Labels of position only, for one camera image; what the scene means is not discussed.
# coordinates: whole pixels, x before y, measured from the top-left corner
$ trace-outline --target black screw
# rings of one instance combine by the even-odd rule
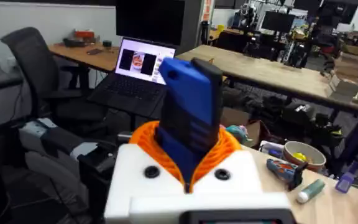
[[[215,171],[215,177],[218,178],[219,180],[229,180],[230,173],[225,169],[217,169]]]
[[[158,175],[160,175],[160,170],[156,166],[148,166],[144,170],[144,175],[150,179],[156,178],[156,177],[158,177]]]

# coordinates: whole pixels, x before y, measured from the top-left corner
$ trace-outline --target red object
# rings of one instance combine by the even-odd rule
[[[94,32],[90,30],[77,30],[74,32],[74,36],[82,38],[93,38]]]
[[[331,54],[334,52],[334,47],[322,47],[321,51],[325,54]]]

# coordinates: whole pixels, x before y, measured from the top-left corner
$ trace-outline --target chair backrest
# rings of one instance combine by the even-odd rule
[[[33,27],[16,30],[1,38],[17,60],[27,80],[32,101],[31,115],[38,117],[40,95],[57,90],[59,69],[41,33]]]
[[[216,41],[215,47],[235,52],[242,52],[246,46],[246,38],[240,34],[232,34],[229,32],[221,32]]]

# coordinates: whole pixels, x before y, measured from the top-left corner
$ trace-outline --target light wood tabletop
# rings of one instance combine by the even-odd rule
[[[285,192],[291,202],[291,210],[298,223],[302,224],[355,224],[358,223],[358,189],[351,187],[347,194],[335,190],[336,180],[310,170],[303,171],[303,182],[291,192],[285,184],[266,168],[267,159],[276,159],[255,149],[243,146],[254,157],[264,192]],[[313,183],[322,180],[326,186],[315,198],[305,204],[296,201],[298,193]]]
[[[96,55],[88,55],[87,51],[92,49],[103,49],[104,52]],[[112,47],[111,51],[105,50],[101,43],[88,45],[86,47],[65,47],[63,44],[49,45],[49,50],[65,59],[82,63],[90,68],[94,68],[103,72],[111,72],[117,64],[119,55],[119,47]]]
[[[232,34],[243,34],[244,33],[244,31],[242,31],[242,30],[232,29],[232,28],[225,28],[222,32],[228,32],[228,33],[232,33]],[[209,41],[214,41],[214,40],[219,38],[220,34],[221,33],[218,30],[210,30],[208,40]]]
[[[323,101],[358,112],[358,102],[345,102],[328,97],[325,89],[329,85],[329,80],[317,71],[293,68],[282,63],[247,57],[237,52],[208,45],[200,45],[178,56],[182,60],[191,60],[193,57],[207,61],[213,60],[213,64],[220,68],[225,76],[285,90],[295,96],[307,96],[314,101]]]

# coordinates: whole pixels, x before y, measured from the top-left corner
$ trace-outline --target glue stick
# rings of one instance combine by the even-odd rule
[[[298,197],[296,198],[299,203],[306,203],[314,196],[318,195],[324,188],[325,183],[318,179],[314,181],[311,185],[307,186],[301,192],[299,192]]]

